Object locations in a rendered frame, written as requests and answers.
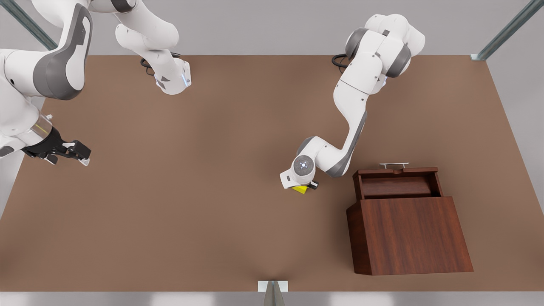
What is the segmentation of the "wooden drawer with silver handle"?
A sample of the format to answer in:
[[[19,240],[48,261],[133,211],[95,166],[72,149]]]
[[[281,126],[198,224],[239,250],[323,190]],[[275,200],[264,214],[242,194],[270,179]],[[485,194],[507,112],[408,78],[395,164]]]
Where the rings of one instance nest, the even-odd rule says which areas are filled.
[[[356,198],[399,199],[444,196],[438,168],[361,169],[352,176]]]

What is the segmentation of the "silver frame post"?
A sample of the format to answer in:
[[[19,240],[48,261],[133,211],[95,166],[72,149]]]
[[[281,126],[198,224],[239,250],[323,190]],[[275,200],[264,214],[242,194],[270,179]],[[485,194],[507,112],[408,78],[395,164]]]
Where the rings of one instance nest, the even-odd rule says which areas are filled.
[[[538,10],[540,10],[540,8],[543,7],[544,0],[530,0],[530,2],[478,54],[470,54],[470,59],[472,61],[486,61]]]
[[[263,306],[284,306],[282,293],[288,292],[286,280],[257,281],[257,291],[264,292]]]
[[[54,50],[57,43],[15,2],[15,0],[0,0],[2,6],[19,24],[21,24],[47,50]]]

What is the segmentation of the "dark wooden cabinet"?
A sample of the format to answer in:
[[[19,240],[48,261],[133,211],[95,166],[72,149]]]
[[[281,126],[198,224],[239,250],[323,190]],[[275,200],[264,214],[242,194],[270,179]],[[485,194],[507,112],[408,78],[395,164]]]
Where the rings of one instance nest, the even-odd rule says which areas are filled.
[[[473,271],[451,196],[363,199],[346,214],[357,274]]]

